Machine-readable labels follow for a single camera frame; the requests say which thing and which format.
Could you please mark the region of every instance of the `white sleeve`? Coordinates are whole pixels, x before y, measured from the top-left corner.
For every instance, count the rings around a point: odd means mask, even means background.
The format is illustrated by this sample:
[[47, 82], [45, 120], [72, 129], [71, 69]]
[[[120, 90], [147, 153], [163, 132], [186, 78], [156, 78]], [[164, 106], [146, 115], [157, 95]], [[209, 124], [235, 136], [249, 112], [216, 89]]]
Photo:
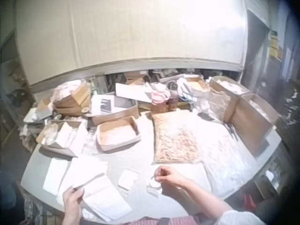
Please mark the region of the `white sleeve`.
[[230, 210], [223, 213], [214, 225], [265, 225], [265, 223], [251, 212]]

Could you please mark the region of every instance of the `wrist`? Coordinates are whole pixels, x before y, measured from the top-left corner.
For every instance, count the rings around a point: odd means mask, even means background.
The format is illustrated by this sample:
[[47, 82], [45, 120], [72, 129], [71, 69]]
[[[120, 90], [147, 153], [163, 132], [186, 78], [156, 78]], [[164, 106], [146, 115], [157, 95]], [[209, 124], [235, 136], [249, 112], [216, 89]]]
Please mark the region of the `wrist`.
[[69, 217], [68, 215], [65, 215], [62, 225], [79, 225], [80, 219]]
[[189, 189], [192, 185], [194, 184], [194, 182], [189, 179], [189, 178], [185, 178], [185, 180], [183, 181], [183, 183], [181, 184], [181, 188], [184, 190]]

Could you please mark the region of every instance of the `bottle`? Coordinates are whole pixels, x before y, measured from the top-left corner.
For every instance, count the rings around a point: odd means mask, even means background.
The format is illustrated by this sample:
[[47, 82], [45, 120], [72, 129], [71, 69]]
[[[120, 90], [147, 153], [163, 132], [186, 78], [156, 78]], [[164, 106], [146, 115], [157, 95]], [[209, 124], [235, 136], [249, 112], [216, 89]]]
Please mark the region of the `bottle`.
[[166, 113], [167, 112], [167, 100], [170, 94], [167, 91], [155, 90], [151, 93], [151, 114]]
[[169, 99], [169, 112], [174, 112], [177, 109], [178, 103], [178, 84], [176, 82], [172, 82], [168, 85], [168, 89], [170, 90], [170, 99]]

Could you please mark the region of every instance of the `person's right hand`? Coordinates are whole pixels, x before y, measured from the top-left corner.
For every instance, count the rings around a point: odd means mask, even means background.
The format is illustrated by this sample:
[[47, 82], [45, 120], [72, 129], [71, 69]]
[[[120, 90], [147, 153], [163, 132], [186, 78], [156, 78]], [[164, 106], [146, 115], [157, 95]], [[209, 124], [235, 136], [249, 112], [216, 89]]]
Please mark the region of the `person's right hand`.
[[167, 183], [182, 188], [187, 178], [182, 176], [176, 169], [168, 166], [160, 166], [154, 173], [155, 181]]
[[65, 217], [62, 225], [79, 225], [82, 217], [80, 202], [84, 194], [84, 189], [74, 189], [70, 187], [63, 194]]

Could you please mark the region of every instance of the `gray table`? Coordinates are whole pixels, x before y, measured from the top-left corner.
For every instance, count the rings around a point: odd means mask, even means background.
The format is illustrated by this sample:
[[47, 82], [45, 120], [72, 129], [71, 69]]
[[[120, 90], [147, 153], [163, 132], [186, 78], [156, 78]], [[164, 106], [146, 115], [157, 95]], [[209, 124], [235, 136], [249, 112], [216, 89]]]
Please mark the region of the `gray table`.
[[[140, 142], [130, 146], [130, 148], [124, 151], [97, 156], [103, 161], [108, 162], [108, 177], [133, 209], [132, 212], [118, 220], [112, 221], [111, 224], [134, 221], [145, 216], [152, 218], [174, 218], [198, 213], [199, 210], [197, 207], [183, 192], [166, 188], [164, 189], [164, 194], [159, 196], [159, 198], [156, 198], [146, 192], [146, 185], [154, 171], [154, 166], [151, 165], [154, 155], [153, 124], [144, 116], [141, 117], [137, 123], [141, 132], [142, 140]], [[255, 174], [257, 174], [267, 163], [281, 141], [275, 130], [270, 131], [270, 133], [266, 136], [266, 140], [269, 145], [266, 145], [265, 149], [262, 150], [262, 154], [256, 158], [257, 166], [253, 168], [253, 176], [255, 176]], [[241, 150], [241, 154], [243, 157], [252, 157], [245, 147]], [[21, 186], [47, 205], [63, 211], [63, 207], [56, 202], [56, 196], [43, 190], [44, 180], [50, 161], [53, 157], [61, 158], [60, 155], [44, 150], [38, 145], [28, 162], [21, 181]], [[125, 169], [132, 169], [140, 174], [139, 180], [129, 192], [117, 186], [121, 173]], [[186, 170], [191, 171], [188, 173], [188, 176], [195, 180], [204, 189], [211, 191], [209, 180], [201, 163], [195, 165], [179, 165], [178, 169], [179, 171], [182, 170], [182, 173]], [[236, 190], [232, 190], [231, 193], [225, 193], [219, 197], [225, 199], [235, 191]], [[100, 218], [94, 218], [91, 219], [91, 221], [105, 223]]]

